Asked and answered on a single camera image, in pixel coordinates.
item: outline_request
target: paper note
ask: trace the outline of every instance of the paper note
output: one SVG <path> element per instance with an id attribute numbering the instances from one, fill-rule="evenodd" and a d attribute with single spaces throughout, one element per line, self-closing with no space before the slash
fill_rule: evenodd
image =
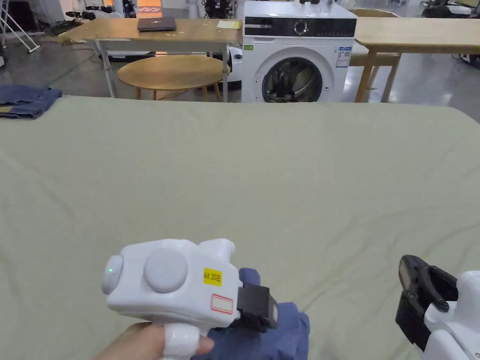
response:
<path id="1" fill-rule="evenodd" d="M 225 21 L 220 20 L 217 29 L 240 29 L 240 21 Z"/>

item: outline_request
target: round button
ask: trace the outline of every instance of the round button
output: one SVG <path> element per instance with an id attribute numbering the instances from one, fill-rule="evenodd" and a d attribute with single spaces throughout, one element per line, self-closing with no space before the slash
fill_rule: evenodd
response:
<path id="1" fill-rule="evenodd" d="M 150 254 L 144 266 L 147 284 L 155 292 L 172 292 L 183 285 L 188 273 L 185 255 L 175 249 L 159 249 Z"/>
<path id="2" fill-rule="evenodd" d="M 102 292 L 109 295 L 117 287 L 123 269 L 123 256 L 113 255 L 103 273 Z"/>

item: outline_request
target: yellow label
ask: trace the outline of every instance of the yellow label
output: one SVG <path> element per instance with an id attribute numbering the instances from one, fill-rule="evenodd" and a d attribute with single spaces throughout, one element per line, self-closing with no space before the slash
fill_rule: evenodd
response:
<path id="1" fill-rule="evenodd" d="M 222 272 L 206 267 L 204 269 L 204 284 L 222 286 Z"/>

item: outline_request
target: concrete floor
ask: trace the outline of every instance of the concrete floor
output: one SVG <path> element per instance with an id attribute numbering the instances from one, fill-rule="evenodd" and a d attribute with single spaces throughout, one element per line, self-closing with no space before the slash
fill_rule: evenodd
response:
<path id="1" fill-rule="evenodd" d="M 421 8 L 413 5 L 386 4 L 385 1 L 360 0 L 356 7 L 384 8 L 401 16 L 418 16 Z M 167 14 L 177 17 L 184 13 Z M 62 47 L 43 43 L 32 54 L 21 44 L 9 41 L 9 63 L 0 68 L 0 84 L 26 84 L 61 89 L 66 95 L 109 96 L 107 82 L 98 57 L 85 45 Z M 122 63 L 113 64 L 115 68 Z M 381 68 L 369 94 L 369 102 L 379 102 L 390 68 Z M 360 82 L 362 68 L 350 67 L 345 82 L 343 101 L 352 102 Z M 119 97 L 134 98 L 134 89 L 120 83 Z M 404 54 L 393 85 L 390 101 L 407 104 L 442 105 L 457 108 L 480 122 L 480 70 L 457 56 L 439 54 Z M 151 92 L 143 91 L 144 99 Z M 172 100 L 202 101 L 201 91 L 188 91 Z M 240 101 L 240 91 L 231 91 L 229 99 Z"/>

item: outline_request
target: human hand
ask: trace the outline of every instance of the human hand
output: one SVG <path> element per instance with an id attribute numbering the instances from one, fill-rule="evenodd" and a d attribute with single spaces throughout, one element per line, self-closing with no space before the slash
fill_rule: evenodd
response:
<path id="1" fill-rule="evenodd" d="M 213 340 L 201 336 L 197 355 L 209 353 Z M 165 348 L 165 327 L 152 323 L 131 325 L 93 360 L 159 360 Z"/>

